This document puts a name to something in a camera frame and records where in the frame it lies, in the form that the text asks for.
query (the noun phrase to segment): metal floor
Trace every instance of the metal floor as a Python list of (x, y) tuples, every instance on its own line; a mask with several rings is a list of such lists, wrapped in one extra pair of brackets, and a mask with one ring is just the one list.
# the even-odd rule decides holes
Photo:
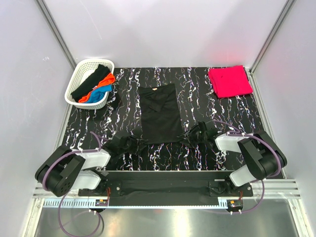
[[(245, 200), (245, 209), (254, 200)], [(63, 208), (62, 223), (71, 220), (83, 209)], [(223, 210), (183, 209), (107, 209), (103, 211), (104, 228), (100, 237), (298, 237), (287, 200), (264, 200), (255, 211), (233, 215)], [(67, 224), (73, 235), (85, 236), (96, 227), (98, 218), (84, 214)], [(60, 237), (57, 208), (43, 208), (36, 237)]]

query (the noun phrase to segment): white laundry basket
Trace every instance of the white laundry basket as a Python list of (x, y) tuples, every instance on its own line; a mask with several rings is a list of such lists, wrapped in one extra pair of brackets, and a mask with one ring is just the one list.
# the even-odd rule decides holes
[(65, 93), (65, 100), (67, 103), (76, 106), (79, 109), (85, 110), (97, 110), (105, 106), (107, 103), (107, 99), (109, 96), (109, 92), (107, 91), (102, 100), (96, 103), (77, 103), (71, 93), (76, 90), (84, 80), (87, 79), (98, 67), (99, 64), (102, 64), (110, 69), (113, 73), (114, 71), (114, 63), (107, 59), (85, 59), (79, 62), (75, 68), (75, 71), (70, 79), (70, 82), (67, 86), (67, 90)]

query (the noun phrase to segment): red folded cloth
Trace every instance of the red folded cloth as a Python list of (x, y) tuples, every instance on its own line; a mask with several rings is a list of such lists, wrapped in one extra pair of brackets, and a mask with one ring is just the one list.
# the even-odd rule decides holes
[(246, 95), (253, 92), (243, 66), (211, 68), (208, 76), (218, 98)]

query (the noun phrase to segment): marble pattern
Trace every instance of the marble pattern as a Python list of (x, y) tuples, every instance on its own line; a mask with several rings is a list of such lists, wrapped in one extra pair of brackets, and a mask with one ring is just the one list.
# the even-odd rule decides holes
[[(106, 106), (96, 111), (72, 108), (63, 144), (72, 149), (93, 149), (93, 131), (111, 139), (126, 130), (141, 136), (141, 111), (137, 88), (175, 83), (183, 130), (197, 121), (218, 119), (241, 131), (262, 130), (253, 95), (218, 99), (208, 78), (209, 68), (116, 68), (116, 82)], [(218, 125), (221, 131), (228, 128)], [(150, 145), (141, 156), (125, 154), (114, 170), (236, 170), (244, 165), (234, 152), (214, 152), (200, 145), (189, 149), (178, 143)]]

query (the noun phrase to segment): folded black garment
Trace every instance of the folded black garment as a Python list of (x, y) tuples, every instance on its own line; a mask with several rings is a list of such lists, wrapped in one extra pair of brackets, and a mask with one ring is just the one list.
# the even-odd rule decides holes
[(179, 142), (183, 133), (174, 84), (139, 90), (143, 139), (146, 144)]
[(83, 96), (86, 96), (95, 86), (99, 84), (109, 73), (110, 69), (99, 64), (98, 68), (87, 77), (87, 79), (71, 95), (78, 102)]

